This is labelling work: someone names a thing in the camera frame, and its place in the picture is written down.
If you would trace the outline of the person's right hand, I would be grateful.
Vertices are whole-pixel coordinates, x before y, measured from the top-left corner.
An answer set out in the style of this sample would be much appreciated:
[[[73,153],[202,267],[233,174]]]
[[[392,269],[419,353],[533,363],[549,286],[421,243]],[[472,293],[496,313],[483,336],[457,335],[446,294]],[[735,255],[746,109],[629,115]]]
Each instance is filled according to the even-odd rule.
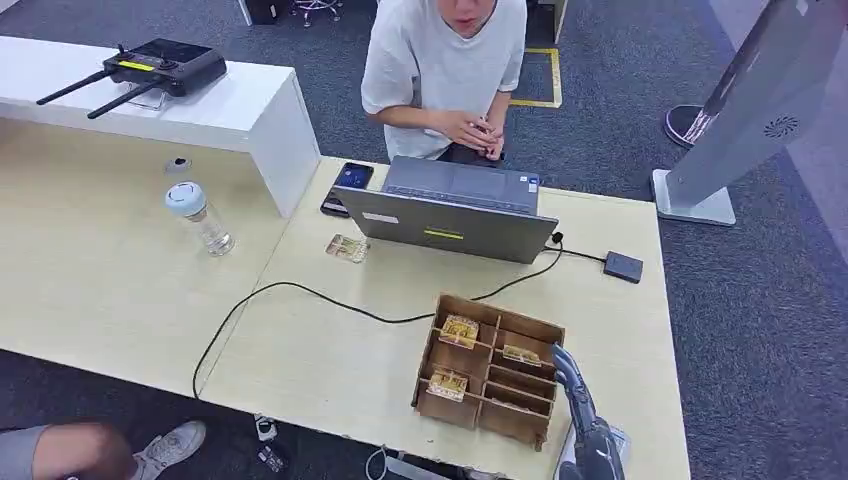
[[[481,117],[457,110],[437,110],[433,113],[432,128],[452,142],[472,150],[482,150],[494,139],[475,128]]]

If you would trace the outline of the person's left hand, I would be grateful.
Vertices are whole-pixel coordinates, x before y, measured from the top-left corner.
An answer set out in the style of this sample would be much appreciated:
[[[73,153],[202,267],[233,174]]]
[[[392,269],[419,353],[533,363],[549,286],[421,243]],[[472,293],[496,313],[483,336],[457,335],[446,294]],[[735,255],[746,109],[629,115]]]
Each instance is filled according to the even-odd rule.
[[[481,118],[475,125],[475,128],[494,139],[492,144],[479,150],[477,155],[492,162],[501,162],[503,160],[505,143],[503,125],[499,122],[490,122],[488,119]]]

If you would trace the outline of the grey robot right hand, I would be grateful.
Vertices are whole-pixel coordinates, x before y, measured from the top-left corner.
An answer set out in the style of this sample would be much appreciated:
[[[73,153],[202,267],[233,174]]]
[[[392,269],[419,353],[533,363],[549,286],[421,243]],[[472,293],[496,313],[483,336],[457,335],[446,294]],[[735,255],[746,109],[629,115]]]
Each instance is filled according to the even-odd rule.
[[[575,360],[560,345],[551,347],[556,379],[569,401],[574,432],[574,460],[562,460],[559,479],[624,480],[624,468],[612,429],[599,416]]]

